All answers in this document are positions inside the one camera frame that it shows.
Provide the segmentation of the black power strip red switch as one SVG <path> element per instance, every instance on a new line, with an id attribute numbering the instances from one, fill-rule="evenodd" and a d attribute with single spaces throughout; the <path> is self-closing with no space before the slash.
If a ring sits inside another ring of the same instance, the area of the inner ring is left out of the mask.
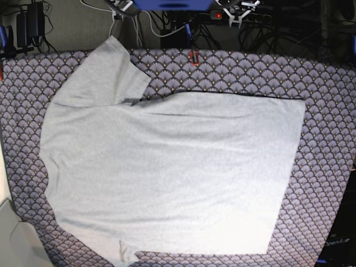
<path id="1" fill-rule="evenodd" d="M 243 22 L 269 22 L 271 19 L 269 14 L 262 14 L 249 9 L 232 11 L 228 9 L 213 9 L 212 11 L 208 12 L 208 15 L 210 16 L 211 20 L 228 24 L 229 26 L 240 25 Z"/>

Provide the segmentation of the black power adapter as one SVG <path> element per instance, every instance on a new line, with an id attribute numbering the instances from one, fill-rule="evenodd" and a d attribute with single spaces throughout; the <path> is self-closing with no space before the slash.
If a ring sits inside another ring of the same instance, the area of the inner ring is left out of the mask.
<path id="1" fill-rule="evenodd" d="M 45 36 L 45 15 L 43 1 L 32 2 L 25 11 L 16 16 L 17 46 L 39 46 L 40 39 Z"/>

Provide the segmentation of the white plastic bin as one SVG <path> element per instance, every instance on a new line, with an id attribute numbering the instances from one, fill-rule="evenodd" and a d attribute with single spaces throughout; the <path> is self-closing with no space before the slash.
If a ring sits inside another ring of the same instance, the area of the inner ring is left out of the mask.
<path id="1" fill-rule="evenodd" d="M 52 266 L 34 229 L 20 220 L 12 203 L 1 203 L 1 266 Z"/>

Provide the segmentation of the blue mount plate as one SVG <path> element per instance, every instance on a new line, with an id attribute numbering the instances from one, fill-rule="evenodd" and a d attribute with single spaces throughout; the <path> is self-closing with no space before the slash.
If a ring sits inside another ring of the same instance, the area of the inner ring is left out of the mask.
<path id="1" fill-rule="evenodd" d="M 212 0 L 134 0 L 135 6 L 144 11 L 205 11 Z"/>

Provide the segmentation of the light grey T-shirt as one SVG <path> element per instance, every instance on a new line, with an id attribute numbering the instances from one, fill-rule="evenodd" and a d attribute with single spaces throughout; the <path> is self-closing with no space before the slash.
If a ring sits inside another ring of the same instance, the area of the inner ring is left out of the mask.
<path id="1" fill-rule="evenodd" d="M 52 98 L 39 155 L 58 225 L 114 266 L 138 251 L 265 254 L 291 176 L 305 103 L 180 92 L 108 38 Z"/>

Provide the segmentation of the black OpenArm box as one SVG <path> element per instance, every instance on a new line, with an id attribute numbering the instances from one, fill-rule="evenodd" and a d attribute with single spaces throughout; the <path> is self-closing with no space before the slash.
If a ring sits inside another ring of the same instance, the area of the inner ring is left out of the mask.
<path id="1" fill-rule="evenodd" d="M 355 171 L 315 266 L 355 266 Z"/>

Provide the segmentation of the red black table clamp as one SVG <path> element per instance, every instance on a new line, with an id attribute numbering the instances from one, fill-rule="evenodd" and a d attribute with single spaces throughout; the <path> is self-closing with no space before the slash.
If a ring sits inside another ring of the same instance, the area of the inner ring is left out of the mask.
<path id="1" fill-rule="evenodd" d="M 191 59 L 191 64 L 193 66 L 198 66 L 200 64 L 199 52 L 197 50 L 191 50 L 190 51 L 190 59 Z"/>

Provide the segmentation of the fan-patterned purple tablecloth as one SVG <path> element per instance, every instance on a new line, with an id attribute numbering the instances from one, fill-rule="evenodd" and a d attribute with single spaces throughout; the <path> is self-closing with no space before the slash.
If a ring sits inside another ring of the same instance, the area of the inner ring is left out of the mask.
<path id="1" fill-rule="evenodd" d="M 64 232 L 44 191 L 39 158 L 47 106 L 88 52 L 56 52 L 4 60 L 1 133 L 13 206 L 32 224 L 55 266 L 108 266 Z M 276 227 L 265 255 L 184 255 L 141 252 L 138 266 L 313 266 L 336 218 L 355 158 L 355 69 L 302 58 L 201 50 L 131 50 L 131 61 L 152 80 L 144 98 L 175 92 L 238 93 L 301 98 L 301 140 Z"/>

